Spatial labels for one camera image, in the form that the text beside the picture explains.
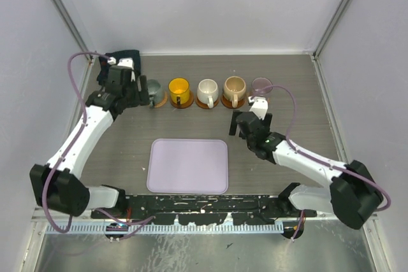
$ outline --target mug handle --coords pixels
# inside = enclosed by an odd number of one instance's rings
[[[232,100],[232,107],[236,108],[238,106],[238,95],[234,94],[233,100]]]
[[[212,96],[208,97],[208,103],[207,103],[209,108],[213,108],[214,107],[214,101],[212,100]]]

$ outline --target coaster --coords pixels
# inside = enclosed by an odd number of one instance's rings
[[[165,92],[164,92],[164,98],[163,98],[163,100],[162,100],[160,103],[157,103],[157,104],[154,106],[154,108],[160,108],[161,106],[165,105],[166,102],[167,102],[167,99],[168,99],[168,94],[167,94],[167,92],[165,91]]]
[[[231,101],[228,101],[228,100],[224,97],[224,95],[221,96],[221,102],[223,103],[223,105],[224,105],[226,108],[231,108],[232,110],[234,110],[234,109],[240,108],[241,106],[243,106],[243,105],[245,104],[245,98],[242,98],[241,100],[238,101],[238,105],[237,105],[236,108],[233,108],[233,107],[232,107],[232,102],[231,102]]]
[[[214,102],[214,107],[215,108],[218,105],[219,102],[219,98],[217,99],[216,102]],[[200,100],[198,100],[198,97],[196,97],[196,104],[200,107],[203,108],[204,110],[211,110],[208,105],[206,105],[205,103],[202,103]]]
[[[193,92],[190,90],[190,98],[186,103],[183,103],[181,105],[177,105],[177,103],[174,103],[173,100],[170,99],[170,103],[173,107],[175,108],[188,108],[190,105],[192,105],[192,103],[194,102],[194,94]]]
[[[223,194],[228,189],[227,144],[222,140],[155,140],[147,188],[166,194]]]

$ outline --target dark gray tabletop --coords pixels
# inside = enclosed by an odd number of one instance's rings
[[[87,94],[97,89],[95,66]],[[145,56],[142,73],[166,88],[172,78],[186,78],[195,93],[198,83],[214,79],[220,88],[229,76],[241,76],[250,86],[259,76],[287,86],[298,101],[298,118],[291,138],[299,145],[331,159],[337,158],[314,67],[308,55]],[[245,105],[241,110],[248,110]],[[290,97],[273,89],[269,112],[271,130],[285,133],[293,106]],[[232,111],[221,103],[203,110],[195,103],[177,110],[169,102],[158,109],[127,109],[102,136],[82,175],[86,185],[112,185],[128,194],[150,193],[146,188],[150,146],[158,138],[219,139],[228,145],[229,194],[278,194],[291,182],[316,185],[301,174],[250,152],[244,140],[228,136]]]

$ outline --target metal frame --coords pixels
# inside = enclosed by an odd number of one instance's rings
[[[64,3],[62,0],[51,0],[52,3],[54,4],[55,8],[57,9],[58,13],[60,14],[62,20],[66,24],[66,27],[74,37],[76,43],[80,47],[82,51],[88,51],[87,45],[83,38],[81,37],[81,34],[79,33],[76,25],[74,24],[74,21],[72,20],[71,16],[68,13],[68,10],[66,9]]]
[[[349,162],[350,153],[347,151],[346,146],[344,145],[342,137],[342,132],[337,122],[337,116],[332,106],[332,99],[330,92],[328,90],[327,82],[324,77],[322,65],[319,60],[319,56],[321,55],[324,47],[326,46],[328,40],[332,36],[333,32],[336,29],[336,26],[339,24],[340,19],[344,16],[349,4],[352,0],[341,0],[339,6],[333,17],[326,28],[323,37],[321,38],[319,44],[317,45],[316,51],[310,56],[317,76],[317,80],[319,82],[319,86],[321,89],[321,94],[323,97],[323,102],[326,108],[326,114],[329,119],[330,128],[334,136],[335,146],[337,149],[337,154],[339,155],[340,160],[344,162]],[[379,234],[379,223],[377,219],[377,215],[373,215],[373,218],[369,219],[364,225],[364,232],[367,238],[368,246],[372,253],[374,265],[377,271],[381,272],[391,272],[389,260],[387,260],[387,255],[384,250],[384,244],[381,241],[381,235]]]
[[[313,53],[314,57],[318,58],[324,48],[326,46],[327,41],[329,40],[330,36],[332,35],[336,25],[338,24],[339,20],[342,18],[344,12],[346,11],[347,7],[351,0],[341,0],[339,6],[336,9],[333,17],[331,18],[320,42],[317,44],[316,51]]]

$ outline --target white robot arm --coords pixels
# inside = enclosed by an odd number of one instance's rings
[[[272,114],[263,97],[252,97],[247,112],[235,111],[230,135],[240,128],[240,137],[247,141],[249,150],[257,157],[293,169],[322,187],[291,184],[283,193],[288,207],[297,210],[316,210],[334,213],[353,229],[359,229],[383,201],[383,195],[371,184],[338,169],[346,169],[372,181],[366,167],[353,161],[345,164],[308,151],[284,135],[270,132]]]

